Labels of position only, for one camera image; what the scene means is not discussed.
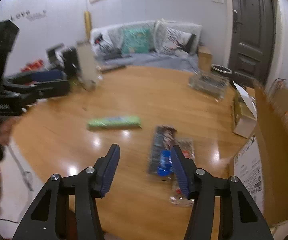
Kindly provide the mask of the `person left hand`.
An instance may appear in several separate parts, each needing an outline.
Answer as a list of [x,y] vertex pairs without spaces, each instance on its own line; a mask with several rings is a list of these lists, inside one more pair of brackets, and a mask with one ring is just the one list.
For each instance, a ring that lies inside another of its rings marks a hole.
[[19,121],[19,117],[10,117],[0,123],[0,145],[6,146],[9,144],[13,127]]

